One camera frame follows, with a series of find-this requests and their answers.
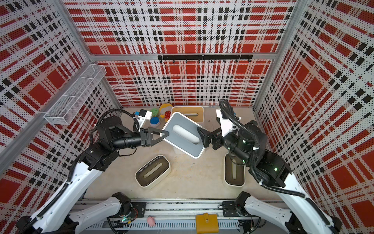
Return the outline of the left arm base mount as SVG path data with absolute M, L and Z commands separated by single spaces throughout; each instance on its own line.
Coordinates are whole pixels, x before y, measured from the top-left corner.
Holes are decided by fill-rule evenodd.
M 118 215 L 126 220 L 144 217 L 146 206 L 146 202 L 127 202 L 121 205 Z

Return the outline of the white box grey lid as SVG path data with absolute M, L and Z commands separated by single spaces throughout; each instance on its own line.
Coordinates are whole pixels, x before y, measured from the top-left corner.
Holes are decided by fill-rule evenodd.
M 206 130 L 180 112 L 175 112 L 162 129 L 169 133 L 163 140 L 193 159 L 198 159 L 205 150 L 198 128 Z

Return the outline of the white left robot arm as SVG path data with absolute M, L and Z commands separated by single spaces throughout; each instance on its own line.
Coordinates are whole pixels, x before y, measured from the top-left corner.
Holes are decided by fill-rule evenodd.
M 89 147 L 73 161 L 67 179 L 34 214 L 19 219 L 20 234 L 78 234 L 105 217 L 133 211 L 130 198 L 118 192 L 89 209 L 71 212 L 91 183 L 120 157 L 119 150 L 154 146 L 169 135 L 156 128 L 144 129 L 135 114 L 118 111 L 133 119 L 133 129 L 124 127 L 120 117 L 108 115 L 115 109 L 104 112 L 89 132 Z

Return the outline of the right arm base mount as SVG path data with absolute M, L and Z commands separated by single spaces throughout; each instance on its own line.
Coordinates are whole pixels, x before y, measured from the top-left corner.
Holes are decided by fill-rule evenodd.
M 248 213 L 233 201 L 222 202 L 222 211 L 224 217 L 247 217 Z

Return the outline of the white bamboo-lid box corner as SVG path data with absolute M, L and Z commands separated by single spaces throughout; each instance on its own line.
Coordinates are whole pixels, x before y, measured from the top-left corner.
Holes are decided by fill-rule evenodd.
M 203 123 L 205 120 L 204 108 L 202 106 L 174 106 L 171 113 L 179 112 L 196 123 Z

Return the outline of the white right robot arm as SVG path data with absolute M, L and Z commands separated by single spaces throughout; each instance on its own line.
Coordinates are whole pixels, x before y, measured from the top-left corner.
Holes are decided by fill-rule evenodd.
M 213 132 L 197 129 L 204 147 L 226 148 L 233 164 L 247 167 L 258 185 L 276 193 L 287 205 L 281 209 L 241 192 L 234 202 L 237 214 L 264 219 L 289 234 L 340 233 L 342 221 L 321 210 L 300 185 L 289 164 L 266 149 L 267 135 L 256 121 L 241 123 L 226 99 L 219 100 L 219 107 L 217 121 L 221 128 Z

